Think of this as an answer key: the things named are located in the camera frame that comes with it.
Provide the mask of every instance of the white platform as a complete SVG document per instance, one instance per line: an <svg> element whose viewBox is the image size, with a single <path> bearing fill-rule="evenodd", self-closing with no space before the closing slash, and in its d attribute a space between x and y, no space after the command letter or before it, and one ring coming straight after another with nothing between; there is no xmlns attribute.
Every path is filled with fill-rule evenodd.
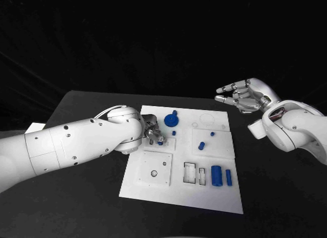
<svg viewBox="0 0 327 238"><path fill-rule="evenodd" d="M167 127L164 117L173 110L177 111L178 124ZM142 106L139 113L157 116L161 133L170 138L168 146L150 145L148 139L142 139L138 150L128 157L119 197L242 214L227 113L152 106ZM196 164L194 184L183 182L184 162ZM171 165L168 180L167 165ZM220 187L212 186L212 165L222 167ZM204 168L206 185L199 185L199 168ZM226 185L226 169L230 169L232 186Z"/></svg>

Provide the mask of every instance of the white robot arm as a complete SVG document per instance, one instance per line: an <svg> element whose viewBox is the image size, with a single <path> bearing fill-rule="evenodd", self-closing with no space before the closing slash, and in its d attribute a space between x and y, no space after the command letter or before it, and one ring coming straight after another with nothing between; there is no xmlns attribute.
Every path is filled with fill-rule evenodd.
<svg viewBox="0 0 327 238"><path fill-rule="evenodd" d="M78 165L112 150L134 152L142 137L164 142L155 116L141 115L131 107L116 107L95 118L0 139L0 192L23 180ZM106 112L108 120L99 119Z"/></svg>
<svg viewBox="0 0 327 238"><path fill-rule="evenodd" d="M222 95L214 100L239 108L248 114L263 112L249 130L256 139L268 136L273 145L285 152L302 148L327 165L327 117L304 103L281 101L269 86L256 78L243 80L217 89L232 91L232 98Z"/></svg>

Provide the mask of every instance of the blue knob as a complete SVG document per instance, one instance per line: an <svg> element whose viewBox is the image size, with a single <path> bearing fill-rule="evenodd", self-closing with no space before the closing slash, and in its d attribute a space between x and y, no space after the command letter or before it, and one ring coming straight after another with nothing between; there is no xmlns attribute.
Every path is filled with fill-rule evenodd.
<svg viewBox="0 0 327 238"><path fill-rule="evenodd" d="M174 110L173 113L164 117L164 124L168 127L174 127L177 123L178 123L178 118L177 118L177 112Z"/></svg>
<svg viewBox="0 0 327 238"><path fill-rule="evenodd" d="M232 186L232 180L230 180L230 171L226 170L226 183L227 183L227 186Z"/></svg>
<svg viewBox="0 0 327 238"><path fill-rule="evenodd" d="M212 166L212 185L222 186L222 167L216 165Z"/></svg>
<svg viewBox="0 0 327 238"><path fill-rule="evenodd" d="M199 147L197 147L200 150L203 150L204 149L204 143L203 142L200 142L200 145L199 145Z"/></svg>

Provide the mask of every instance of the robotic hand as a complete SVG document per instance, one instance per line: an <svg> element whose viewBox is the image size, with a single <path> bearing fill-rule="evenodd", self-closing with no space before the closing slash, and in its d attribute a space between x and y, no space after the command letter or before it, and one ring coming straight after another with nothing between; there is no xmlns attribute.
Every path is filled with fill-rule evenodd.
<svg viewBox="0 0 327 238"><path fill-rule="evenodd" d="M99 117L108 113L108 120ZM78 165L112 150L129 154L142 138L165 142L155 115L115 106L95 118L0 139L0 192L23 180Z"/></svg>
<svg viewBox="0 0 327 238"><path fill-rule="evenodd" d="M291 100L281 101L271 87L256 78L217 89L232 91L232 97L216 95L214 100L237 107L240 113L263 112L249 130L256 139L268 136L285 152L302 148L327 165L327 117L311 106Z"/></svg>

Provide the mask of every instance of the black table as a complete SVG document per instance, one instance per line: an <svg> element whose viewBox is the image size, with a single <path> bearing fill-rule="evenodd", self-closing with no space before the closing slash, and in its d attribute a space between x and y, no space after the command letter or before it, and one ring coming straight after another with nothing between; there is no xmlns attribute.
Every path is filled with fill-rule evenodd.
<svg viewBox="0 0 327 238"><path fill-rule="evenodd" d="M212 99L70 91L46 128L121 104L227 112L243 215L118 197L128 156L114 151L0 194L0 237L327 237L327 166L253 138L260 112L242 115Z"/></svg>

